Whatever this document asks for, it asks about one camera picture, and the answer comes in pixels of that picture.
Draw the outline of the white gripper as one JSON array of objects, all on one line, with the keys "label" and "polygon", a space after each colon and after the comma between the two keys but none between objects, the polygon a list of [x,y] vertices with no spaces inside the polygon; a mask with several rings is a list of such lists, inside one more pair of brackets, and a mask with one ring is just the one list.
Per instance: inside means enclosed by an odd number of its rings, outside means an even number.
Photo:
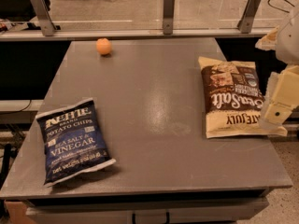
[{"label": "white gripper", "polygon": [[268,78],[260,125],[276,129],[299,106],[299,4],[283,19],[279,28],[272,29],[255,44],[256,49],[276,50],[279,60],[288,66]]}]

